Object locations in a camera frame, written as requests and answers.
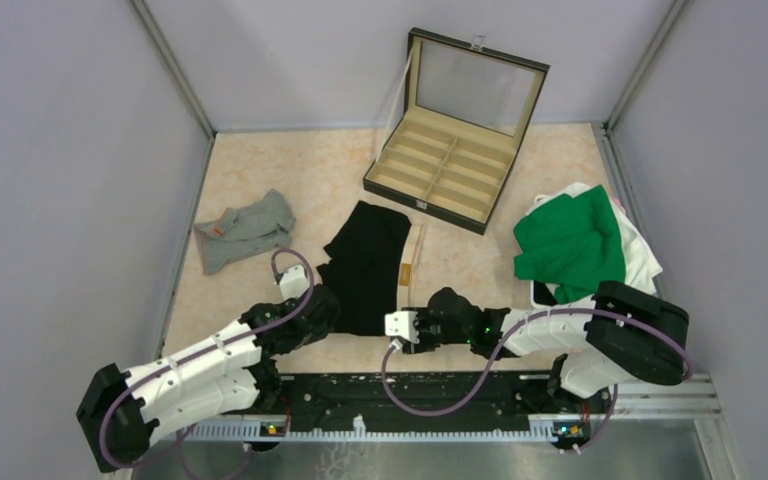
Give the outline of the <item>black underwear with beige waistband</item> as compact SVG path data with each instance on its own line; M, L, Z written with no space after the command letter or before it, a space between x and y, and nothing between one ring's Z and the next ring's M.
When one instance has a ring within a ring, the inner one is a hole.
M359 201L323 248L329 260L316 270L340 301L336 333L384 334L384 316L397 310L398 275L411 227L405 214Z

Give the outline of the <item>black leather compartment box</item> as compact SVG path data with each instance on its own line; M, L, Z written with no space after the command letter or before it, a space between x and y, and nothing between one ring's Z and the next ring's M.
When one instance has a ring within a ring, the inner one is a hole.
M482 235L549 65L414 27L365 191Z

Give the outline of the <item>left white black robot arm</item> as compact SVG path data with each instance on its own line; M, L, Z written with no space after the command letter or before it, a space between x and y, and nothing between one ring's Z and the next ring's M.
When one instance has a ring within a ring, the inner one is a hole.
M324 285L279 304L253 305L209 338L168 357L97 370L76 418L102 473L132 465L159 440L219 414L279 404L275 358L324 339L340 314Z

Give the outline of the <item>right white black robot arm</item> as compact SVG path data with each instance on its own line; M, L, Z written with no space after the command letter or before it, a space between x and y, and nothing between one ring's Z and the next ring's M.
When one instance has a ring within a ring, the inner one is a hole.
M690 375L689 315L617 281L590 296L531 310L480 308L451 288L423 308L385 317L385 333L406 354L465 344L489 361L558 353L546 385L549 404L572 412L599 390L637 379L673 386Z

